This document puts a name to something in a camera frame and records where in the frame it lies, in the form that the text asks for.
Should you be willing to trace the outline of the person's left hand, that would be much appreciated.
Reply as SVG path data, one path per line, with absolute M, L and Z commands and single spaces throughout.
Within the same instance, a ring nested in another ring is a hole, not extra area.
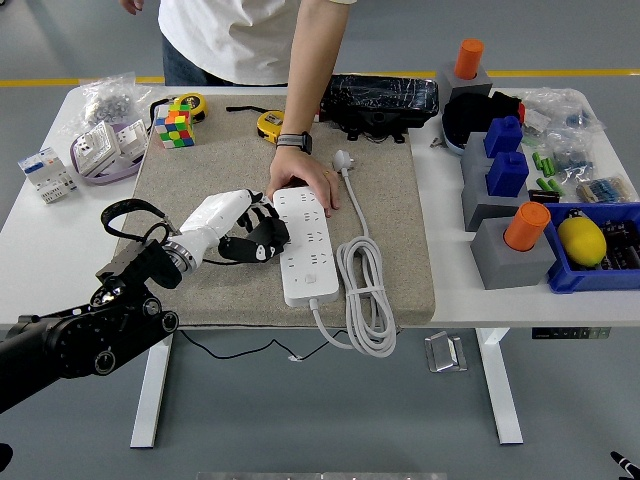
M 266 195 L 270 199 L 273 199 L 277 190 L 290 186 L 294 181 L 300 181 L 314 192 L 327 218 L 332 216 L 334 210 L 340 208 L 337 173 L 297 147 L 277 147 L 269 172 L 270 181 Z

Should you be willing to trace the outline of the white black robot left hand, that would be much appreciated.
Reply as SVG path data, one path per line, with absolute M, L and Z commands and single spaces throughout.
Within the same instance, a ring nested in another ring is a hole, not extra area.
M 232 262 L 264 263 L 282 253 L 289 239 L 271 201 L 261 192 L 243 189 L 208 196 L 165 249 L 194 270 L 211 248 Z

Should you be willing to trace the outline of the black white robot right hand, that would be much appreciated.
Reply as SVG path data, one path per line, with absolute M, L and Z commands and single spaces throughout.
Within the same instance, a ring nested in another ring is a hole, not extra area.
M 639 466 L 631 462 L 628 458 L 623 456 L 617 451 L 611 451 L 610 456 L 613 461 L 622 468 L 622 470 L 626 473 L 626 479 L 639 480 L 640 479 L 640 469 Z

